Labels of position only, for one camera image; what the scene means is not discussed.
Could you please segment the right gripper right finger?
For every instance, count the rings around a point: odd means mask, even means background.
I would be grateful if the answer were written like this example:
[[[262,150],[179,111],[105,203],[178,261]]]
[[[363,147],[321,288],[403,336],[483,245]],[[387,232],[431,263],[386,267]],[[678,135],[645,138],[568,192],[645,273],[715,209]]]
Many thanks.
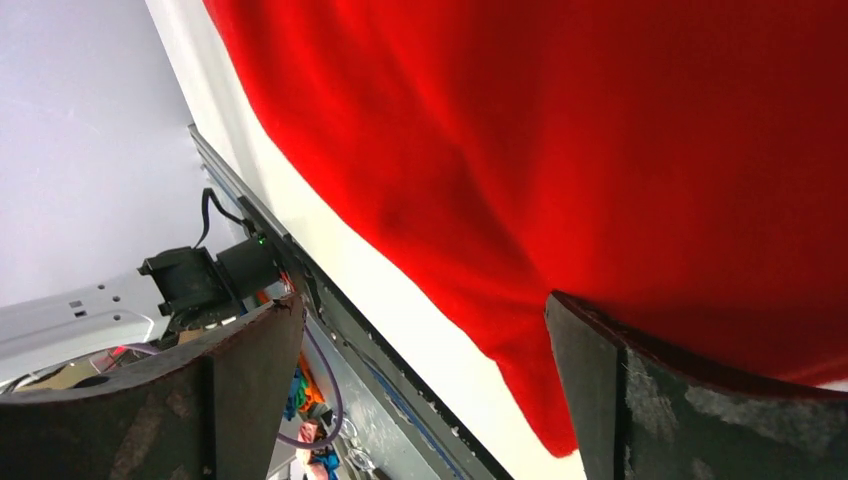
[[[560,291],[545,321],[590,479],[843,479],[847,396],[750,374]]]

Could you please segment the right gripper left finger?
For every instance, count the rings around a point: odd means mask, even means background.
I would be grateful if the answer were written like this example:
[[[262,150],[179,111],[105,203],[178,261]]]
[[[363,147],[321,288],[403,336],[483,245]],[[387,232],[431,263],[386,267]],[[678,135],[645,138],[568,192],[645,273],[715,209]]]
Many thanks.
[[[1,399],[5,479],[263,479],[304,332],[297,295],[79,382]]]

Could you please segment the red t shirt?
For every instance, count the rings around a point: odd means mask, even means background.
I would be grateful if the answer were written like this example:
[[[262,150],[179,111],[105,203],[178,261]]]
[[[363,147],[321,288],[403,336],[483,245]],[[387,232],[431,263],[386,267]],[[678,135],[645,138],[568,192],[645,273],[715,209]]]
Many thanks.
[[[548,294],[847,376],[843,1],[209,1],[264,131],[576,449]]]

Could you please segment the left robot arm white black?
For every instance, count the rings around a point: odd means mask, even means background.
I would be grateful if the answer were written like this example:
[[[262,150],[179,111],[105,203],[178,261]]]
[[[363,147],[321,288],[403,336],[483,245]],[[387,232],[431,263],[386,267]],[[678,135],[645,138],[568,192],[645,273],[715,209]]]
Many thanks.
[[[246,299],[281,275],[270,242],[250,238],[218,255],[201,246],[166,250],[98,284],[4,306],[1,390],[12,392],[89,354],[240,315]]]

